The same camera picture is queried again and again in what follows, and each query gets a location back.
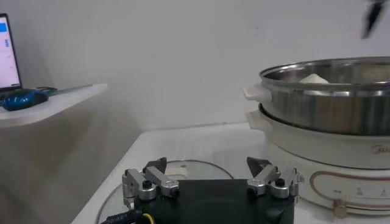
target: yellow cable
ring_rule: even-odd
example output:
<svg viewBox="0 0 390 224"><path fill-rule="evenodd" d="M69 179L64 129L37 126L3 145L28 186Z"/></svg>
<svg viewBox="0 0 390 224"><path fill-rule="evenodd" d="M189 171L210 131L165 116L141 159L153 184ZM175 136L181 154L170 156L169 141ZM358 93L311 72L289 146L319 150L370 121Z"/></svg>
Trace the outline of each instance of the yellow cable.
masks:
<svg viewBox="0 0 390 224"><path fill-rule="evenodd" d="M149 215L148 213L144 213L144 214L142 214L142 216L149 219L151 224L154 224L154 219L151 215Z"/></svg>

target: laptop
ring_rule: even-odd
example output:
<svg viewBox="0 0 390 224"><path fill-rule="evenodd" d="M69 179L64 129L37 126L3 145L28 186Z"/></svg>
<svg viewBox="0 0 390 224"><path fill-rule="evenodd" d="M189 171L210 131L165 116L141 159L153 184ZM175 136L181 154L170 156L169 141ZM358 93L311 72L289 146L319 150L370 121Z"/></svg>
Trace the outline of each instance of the laptop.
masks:
<svg viewBox="0 0 390 224"><path fill-rule="evenodd" d="M8 92L21 88L8 15L0 13L0 100Z"/></svg>

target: laptop screen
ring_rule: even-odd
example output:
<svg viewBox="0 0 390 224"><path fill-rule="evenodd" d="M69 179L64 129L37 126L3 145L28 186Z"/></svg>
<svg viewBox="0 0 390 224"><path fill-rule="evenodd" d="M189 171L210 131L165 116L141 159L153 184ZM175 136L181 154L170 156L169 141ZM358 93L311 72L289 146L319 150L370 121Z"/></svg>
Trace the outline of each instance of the laptop screen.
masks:
<svg viewBox="0 0 390 224"><path fill-rule="evenodd" d="M0 15L0 91L20 86L8 19Z"/></svg>

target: blue object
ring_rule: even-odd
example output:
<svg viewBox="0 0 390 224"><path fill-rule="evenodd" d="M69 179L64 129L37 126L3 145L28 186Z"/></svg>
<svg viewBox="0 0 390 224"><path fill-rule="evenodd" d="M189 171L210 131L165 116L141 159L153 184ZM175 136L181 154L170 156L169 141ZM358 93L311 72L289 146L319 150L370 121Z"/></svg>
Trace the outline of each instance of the blue object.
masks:
<svg viewBox="0 0 390 224"><path fill-rule="evenodd" d="M5 23L0 23L0 32L6 32L7 31L7 25Z"/></svg>
<svg viewBox="0 0 390 224"><path fill-rule="evenodd" d="M2 101L2 107L8 111L22 110L43 103L49 95L37 89L18 89L8 94Z"/></svg>

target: control panel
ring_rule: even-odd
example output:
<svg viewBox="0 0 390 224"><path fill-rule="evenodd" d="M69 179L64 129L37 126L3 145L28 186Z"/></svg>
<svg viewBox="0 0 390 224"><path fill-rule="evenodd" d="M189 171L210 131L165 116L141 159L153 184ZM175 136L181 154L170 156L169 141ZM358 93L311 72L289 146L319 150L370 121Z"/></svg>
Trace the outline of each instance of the control panel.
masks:
<svg viewBox="0 0 390 224"><path fill-rule="evenodd" d="M328 200L346 205L390 209L390 177L359 177L320 171L312 174L311 188Z"/></svg>

